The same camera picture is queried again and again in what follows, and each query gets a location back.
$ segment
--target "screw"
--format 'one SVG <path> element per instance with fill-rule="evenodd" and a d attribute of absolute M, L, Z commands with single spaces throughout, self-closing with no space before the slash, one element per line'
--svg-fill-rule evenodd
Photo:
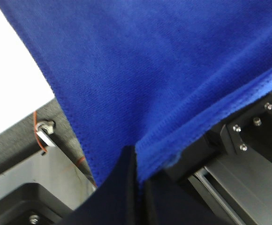
<path fill-rule="evenodd" d="M 40 217 L 38 215 L 31 215 L 29 217 L 30 224 L 36 225 L 39 222 Z"/>
<path fill-rule="evenodd" d="M 239 146 L 239 148 L 240 148 L 240 150 L 242 150 L 242 151 L 246 151 L 246 150 L 248 149 L 248 147 L 247 147 L 245 144 L 241 144 L 241 145 Z"/>
<path fill-rule="evenodd" d="M 267 110 L 272 110 L 272 104 L 270 104 L 269 102 L 267 102 L 267 103 L 264 105 L 264 108 L 267 109 Z"/>
<path fill-rule="evenodd" d="M 255 125 L 256 127 L 259 127 L 259 126 L 262 124 L 261 119 L 260 119 L 259 117 L 255 117 L 255 118 L 253 119 L 253 122 L 254 122 L 254 125 Z"/>
<path fill-rule="evenodd" d="M 233 131 L 239 133 L 239 132 L 241 132 L 241 127 L 238 126 L 238 124 L 235 124 L 235 125 L 233 126 Z"/>

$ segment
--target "white background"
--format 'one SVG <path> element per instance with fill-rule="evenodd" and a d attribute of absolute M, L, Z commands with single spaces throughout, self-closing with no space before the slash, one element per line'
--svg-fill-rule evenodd
<path fill-rule="evenodd" d="M 0 133 L 53 97 L 35 61 L 0 11 Z"/>

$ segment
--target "blue cloth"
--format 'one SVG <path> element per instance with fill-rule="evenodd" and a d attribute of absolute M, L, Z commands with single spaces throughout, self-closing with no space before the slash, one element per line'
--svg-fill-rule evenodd
<path fill-rule="evenodd" d="M 0 0 L 0 8 L 99 185 L 123 146 L 136 144 L 142 182 L 272 90 L 272 0 Z"/>

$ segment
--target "blue fabric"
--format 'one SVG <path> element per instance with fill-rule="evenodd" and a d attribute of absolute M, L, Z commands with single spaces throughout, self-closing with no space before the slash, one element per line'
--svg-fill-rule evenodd
<path fill-rule="evenodd" d="M 272 90 L 272 0 L 0 0 L 0 8 L 99 185 L 123 146 L 136 144 L 142 182 Z"/>

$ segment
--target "hex bolt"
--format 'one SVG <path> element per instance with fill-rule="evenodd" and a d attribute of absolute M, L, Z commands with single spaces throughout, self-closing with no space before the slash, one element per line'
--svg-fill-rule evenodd
<path fill-rule="evenodd" d="M 270 104 L 269 102 L 267 102 L 267 103 L 264 105 L 264 109 L 272 110 L 272 104 Z"/>
<path fill-rule="evenodd" d="M 31 215 L 29 217 L 30 224 L 37 225 L 40 220 L 40 217 L 38 215 Z"/>
<path fill-rule="evenodd" d="M 233 126 L 233 131 L 239 133 L 239 132 L 241 132 L 241 127 L 238 126 L 238 124 L 235 124 L 235 125 Z"/>
<path fill-rule="evenodd" d="M 253 119 L 253 122 L 254 122 L 254 125 L 255 125 L 256 127 L 259 127 L 259 126 L 262 124 L 261 119 L 260 119 L 259 117 L 255 117 L 255 118 Z"/>
<path fill-rule="evenodd" d="M 241 145 L 239 146 L 239 148 L 240 148 L 240 150 L 242 150 L 242 151 L 248 150 L 248 147 L 246 146 L 246 144 L 241 144 Z"/>

